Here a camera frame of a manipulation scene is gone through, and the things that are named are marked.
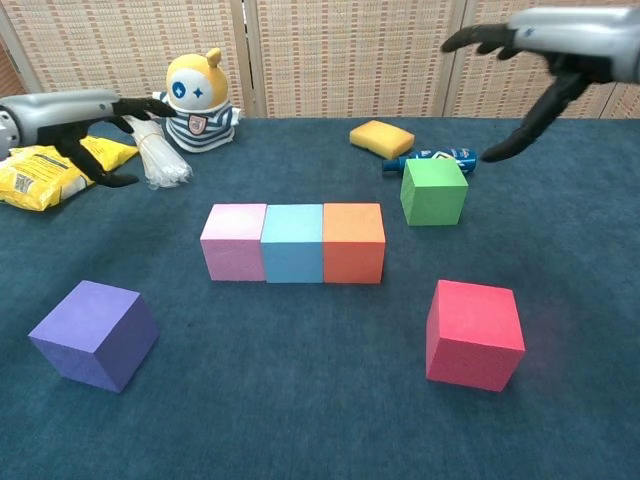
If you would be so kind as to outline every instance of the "green cube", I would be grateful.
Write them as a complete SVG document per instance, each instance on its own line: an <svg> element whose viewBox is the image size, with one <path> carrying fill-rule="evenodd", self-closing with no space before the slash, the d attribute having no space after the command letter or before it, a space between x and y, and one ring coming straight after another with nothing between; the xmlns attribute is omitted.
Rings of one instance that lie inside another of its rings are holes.
<svg viewBox="0 0 640 480"><path fill-rule="evenodd" d="M411 226L457 225L469 184L455 160L409 159L400 201Z"/></svg>

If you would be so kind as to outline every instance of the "stuffed doll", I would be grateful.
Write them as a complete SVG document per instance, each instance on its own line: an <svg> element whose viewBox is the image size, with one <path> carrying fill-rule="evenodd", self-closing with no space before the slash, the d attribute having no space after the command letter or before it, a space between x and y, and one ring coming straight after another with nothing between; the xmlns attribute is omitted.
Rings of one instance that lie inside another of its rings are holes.
<svg viewBox="0 0 640 480"><path fill-rule="evenodd" d="M206 152L233 140L242 111L229 102L227 77L218 66L221 55L213 48L206 57L176 58L167 70L167 91L153 93L178 113L167 118L167 132L186 151Z"/></svg>

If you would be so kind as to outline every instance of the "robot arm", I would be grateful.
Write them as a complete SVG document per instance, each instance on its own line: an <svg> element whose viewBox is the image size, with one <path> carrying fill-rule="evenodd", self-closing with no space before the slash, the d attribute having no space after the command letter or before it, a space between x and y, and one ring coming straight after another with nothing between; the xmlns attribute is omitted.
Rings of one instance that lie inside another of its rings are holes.
<svg viewBox="0 0 640 480"><path fill-rule="evenodd" d="M85 175L98 184L123 187L138 181L132 175L106 172L82 146L89 127L99 121L113 123L125 133L133 128L122 118L149 120L149 114L175 116L168 105L151 98L119 98L109 90L15 95L0 99L0 160L9 149L28 145L53 145Z"/></svg>
<svg viewBox="0 0 640 480"><path fill-rule="evenodd" d="M442 51L476 43L478 55L501 49L500 61L520 52L541 55L556 77L521 126L483 153L488 162L524 151L591 84L640 83L640 8L531 8L504 24L465 27L442 45Z"/></svg>

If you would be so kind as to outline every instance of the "doll eye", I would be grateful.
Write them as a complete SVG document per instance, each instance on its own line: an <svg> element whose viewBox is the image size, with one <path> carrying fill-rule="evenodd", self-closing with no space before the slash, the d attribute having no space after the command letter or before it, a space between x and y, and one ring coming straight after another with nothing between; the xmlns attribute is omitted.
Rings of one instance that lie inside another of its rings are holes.
<svg viewBox="0 0 640 480"><path fill-rule="evenodd" d="M173 82L173 85L171 85L171 90L173 91L173 94L176 96L176 98L182 98L184 97L184 94L187 93L187 89L184 87L184 83L182 82Z"/></svg>

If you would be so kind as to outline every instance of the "red cube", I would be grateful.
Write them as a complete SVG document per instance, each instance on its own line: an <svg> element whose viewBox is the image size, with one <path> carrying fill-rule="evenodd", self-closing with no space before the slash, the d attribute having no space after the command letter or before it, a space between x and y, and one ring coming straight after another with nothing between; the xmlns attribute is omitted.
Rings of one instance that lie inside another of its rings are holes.
<svg viewBox="0 0 640 480"><path fill-rule="evenodd" d="M501 392L525 353L513 292L440 280L427 317L427 379Z"/></svg>

